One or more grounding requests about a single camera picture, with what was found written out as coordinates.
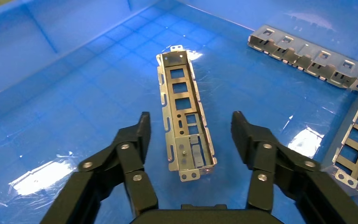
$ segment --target black joint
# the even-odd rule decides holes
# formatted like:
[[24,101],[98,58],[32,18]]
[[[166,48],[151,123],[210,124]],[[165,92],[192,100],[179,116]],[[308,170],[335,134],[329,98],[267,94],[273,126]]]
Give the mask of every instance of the black joint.
[[247,209],[271,213],[274,204],[274,174],[256,170],[250,180]]
[[138,150],[131,142],[123,142],[116,147],[118,160],[125,174],[144,170]]
[[144,171],[127,173],[124,184],[134,217],[148,210],[158,209],[157,196],[147,173]]
[[149,112],[142,112],[136,125],[120,129],[112,142],[113,147],[117,147],[123,142],[132,142],[137,149],[142,163],[145,163],[147,149],[150,142],[151,125]]
[[281,144],[278,145],[278,157],[297,172],[320,170],[320,163]]
[[252,151],[256,149],[259,142],[268,142],[271,145],[279,144],[268,128],[250,124],[240,111],[233,113],[231,134],[245,164],[249,164]]
[[270,142],[259,142],[256,149],[249,157],[248,168],[252,170],[263,170],[275,173],[276,166],[276,146]]

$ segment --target rectangular cutout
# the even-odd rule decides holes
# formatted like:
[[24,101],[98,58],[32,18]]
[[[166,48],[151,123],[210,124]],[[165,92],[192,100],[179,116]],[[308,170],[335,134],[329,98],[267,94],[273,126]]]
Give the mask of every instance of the rectangular cutout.
[[171,70],[171,78],[183,78],[185,76],[185,73],[183,69],[175,69]]
[[358,150],[348,145],[342,147],[340,155],[353,163],[356,163],[358,160]]
[[198,127],[196,125],[189,126],[189,134],[198,134]]
[[352,128],[349,133],[349,138],[358,143],[358,129]]
[[186,83],[174,83],[172,84],[173,93],[181,93],[187,92],[187,85]]
[[293,40],[293,38],[290,38],[290,37],[286,36],[286,37],[282,40],[282,42],[290,43],[292,40]]
[[185,110],[191,108],[190,98],[175,99],[176,110]]
[[319,58],[327,59],[327,58],[329,57],[329,55],[330,55],[329,53],[322,51],[322,52],[319,54]]
[[271,35],[273,32],[274,32],[274,31],[267,29],[266,31],[264,31],[263,34],[269,36],[269,35]]
[[353,63],[348,62],[348,61],[344,61],[344,63],[342,64],[342,66],[348,68],[348,69],[352,69]]
[[342,171],[346,172],[348,175],[352,174],[352,170],[350,170],[349,168],[345,167],[344,165],[342,165],[339,162],[336,162],[335,165],[340,168]]
[[188,124],[195,124],[197,122],[194,114],[186,115],[186,120]]

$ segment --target blue bin floor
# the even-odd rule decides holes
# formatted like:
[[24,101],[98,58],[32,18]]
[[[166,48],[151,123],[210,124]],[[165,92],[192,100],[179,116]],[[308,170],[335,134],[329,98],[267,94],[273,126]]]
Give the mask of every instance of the blue bin floor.
[[[28,78],[35,87],[27,91],[38,94],[0,118],[0,223],[38,223],[77,163],[108,146],[119,128],[136,124],[142,111],[152,123],[145,169],[162,209],[245,207],[251,172],[231,139],[236,110],[321,161],[356,93],[249,48],[251,33],[189,6],[161,3],[63,58],[55,72]],[[177,44],[200,53],[193,66],[218,160],[213,174],[193,182],[168,171],[165,149],[156,55]],[[277,187],[272,214],[304,223]],[[131,220],[119,185],[102,202],[96,223]]]

